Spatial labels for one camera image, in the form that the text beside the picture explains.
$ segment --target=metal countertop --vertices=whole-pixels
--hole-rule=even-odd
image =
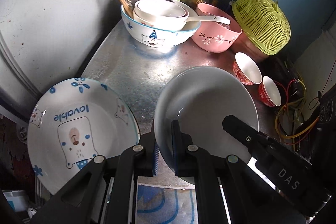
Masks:
[[[148,47],[130,36],[122,20],[101,44],[83,77],[98,80],[111,87],[132,110],[141,134],[151,130],[159,95],[169,80],[195,66],[214,66],[233,74],[234,53],[214,54],[199,48],[190,38],[165,52]],[[259,130],[277,138],[274,112],[258,99],[258,86],[245,86],[256,105]],[[159,157],[159,171],[154,178],[140,177],[139,183],[158,187],[194,188],[179,179]]]

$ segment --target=white plate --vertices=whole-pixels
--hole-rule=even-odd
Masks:
[[[28,127],[28,153],[42,184],[55,194],[95,155],[120,155],[137,144],[128,106],[105,84],[65,80],[38,101]]]
[[[188,69],[172,78],[162,91],[154,115],[154,131],[160,152],[174,170],[171,122],[178,119],[183,133],[210,154],[237,155],[245,163],[251,159],[246,146],[223,130],[222,121],[235,115],[259,129],[254,102],[233,75],[215,67]]]

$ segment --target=pink bowl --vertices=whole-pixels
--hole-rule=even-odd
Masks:
[[[226,17],[231,21],[230,29],[213,21],[202,21],[200,28],[192,36],[197,46],[208,52],[225,52],[242,33],[239,24],[227,13],[205,3],[197,5],[196,13],[199,16],[208,15]]]

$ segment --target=blue and white bowl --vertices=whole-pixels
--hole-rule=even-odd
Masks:
[[[174,1],[176,4],[188,10],[190,16],[198,16],[189,6]],[[126,15],[121,6],[121,18],[130,35],[137,41],[150,47],[172,47],[187,41],[201,26],[200,21],[187,22],[181,31],[167,31],[141,24]]]

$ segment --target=white wall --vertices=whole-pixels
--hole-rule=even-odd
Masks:
[[[301,74],[307,88],[307,103],[303,115],[310,117],[313,110],[308,109],[311,99],[317,97],[317,92],[322,92],[328,79],[331,68],[336,60],[336,23],[329,31],[323,32],[297,59],[295,67]],[[336,83],[336,65],[328,80],[323,94]]]
[[[9,91],[3,85],[8,68],[0,63],[2,96],[14,92],[17,105],[32,109],[52,85],[74,76],[93,45],[120,19],[119,5],[117,0],[0,0],[1,43],[35,93]]]

